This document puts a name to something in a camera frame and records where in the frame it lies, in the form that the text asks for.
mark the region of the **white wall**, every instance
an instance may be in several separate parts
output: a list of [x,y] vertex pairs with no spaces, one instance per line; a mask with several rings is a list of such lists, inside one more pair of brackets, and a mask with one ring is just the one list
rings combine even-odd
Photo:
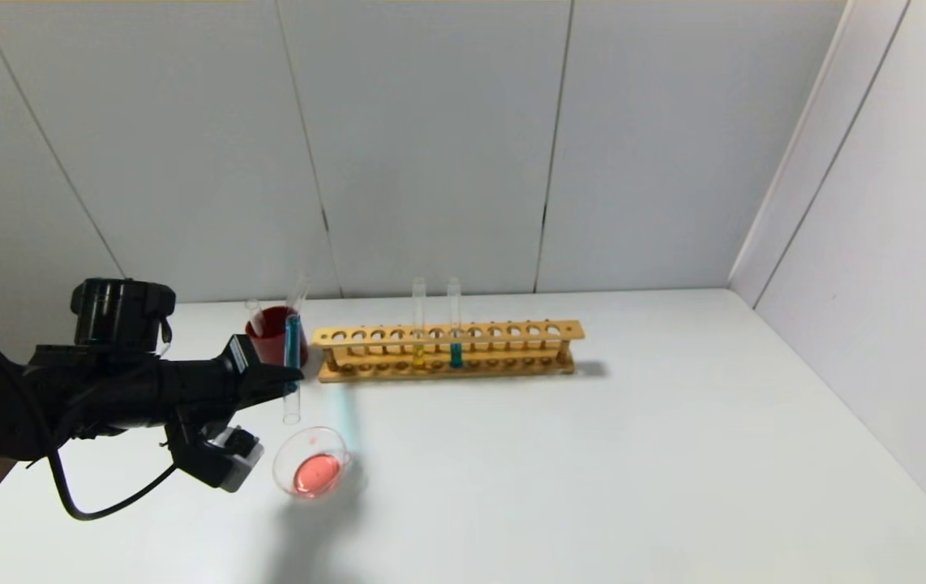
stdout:
[[926,0],[758,311],[926,491]]
[[118,269],[181,300],[302,266],[334,296],[717,286],[841,6],[14,2],[0,48]]
[[0,349],[74,339],[70,296],[85,277],[120,277],[0,56]]
[[0,46],[129,277],[340,295],[273,0],[0,3]]
[[531,292],[568,4],[281,9],[345,295]]
[[730,288],[759,302],[798,223],[852,125],[909,0],[849,0],[770,192],[731,274]]
[[844,5],[578,1],[538,289],[726,285]]

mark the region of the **robotic arm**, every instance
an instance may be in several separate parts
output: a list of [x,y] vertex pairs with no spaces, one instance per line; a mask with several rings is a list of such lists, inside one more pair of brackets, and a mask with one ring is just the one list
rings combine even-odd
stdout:
[[[82,521],[136,502],[175,470],[234,492],[262,455],[258,439],[229,428],[237,410],[277,399],[301,372],[261,363],[245,335],[208,361],[161,361],[174,292],[146,281],[92,278],[74,289],[74,345],[38,345],[27,366],[0,354],[0,458],[48,458],[63,507]],[[71,499],[58,449],[67,440],[163,425],[171,467],[115,506],[85,513]]]

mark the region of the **empty test tube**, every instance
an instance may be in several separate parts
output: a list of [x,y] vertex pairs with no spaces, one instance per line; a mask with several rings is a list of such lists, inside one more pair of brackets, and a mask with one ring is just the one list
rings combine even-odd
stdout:
[[251,298],[244,303],[249,314],[251,314],[251,328],[255,330],[255,337],[265,336],[265,317],[262,315],[262,303],[258,299]]
[[427,298],[427,282],[422,277],[412,281],[412,337],[420,341],[412,346],[412,366],[423,367],[423,337],[426,333],[426,323],[423,322],[423,300]]
[[452,369],[463,367],[463,344],[459,342],[463,336],[463,318],[460,316],[460,281],[458,278],[449,278],[448,280],[448,318],[452,329],[448,335],[452,337],[451,358],[448,365]]

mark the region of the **black cable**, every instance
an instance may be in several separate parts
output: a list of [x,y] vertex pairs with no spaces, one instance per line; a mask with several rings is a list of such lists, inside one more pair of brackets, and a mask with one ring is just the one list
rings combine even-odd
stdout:
[[30,414],[30,417],[32,417],[34,433],[37,435],[38,444],[41,450],[47,452],[45,457],[49,459],[49,466],[52,470],[52,480],[56,483],[56,492],[59,494],[59,502],[62,503],[63,509],[65,509],[71,517],[79,521],[92,521],[106,517],[106,515],[112,513],[117,513],[119,510],[141,499],[142,496],[147,495],[148,492],[156,488],[157,485],[163,482],[167,477],[170,477],[171,474],[178,469],[175,465],[168,466],[167,470],[164,470],[164,472],[153,479],[150,484],[142,487],[134,495],[105,509],[92,511],[92,513],[85,513],[81,509],[78,509],[77,505],[74,504],[74,499],[71,498],[70,487],[66,484],[66,474],[63,473],[63,463],[59,458],[59,448],[56,448],[55,440],[53,440],[51,432],[49,432],[49,425],[45,422],[45,415],[41,413],[41,408],[38,407],[37,400],[30,395],[30,391],[27,389],[27,385],[22,378],[15,374],[10,368],[4,366],[6,361],[7,359],[4,358],[0,352],[0,363],[3,363],[1,369],[6,373],[6,376],[10,378],[10,381],[14,382],[15,387],[18,389],[17,393],[19,394],[19,399],[23,400],[25,410]]

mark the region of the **yellow liquid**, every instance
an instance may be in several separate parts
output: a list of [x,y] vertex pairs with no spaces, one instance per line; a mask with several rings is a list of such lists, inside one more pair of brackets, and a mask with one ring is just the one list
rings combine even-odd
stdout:
[[415,369],[423,369],[423,345],[412,347],[412,366]]

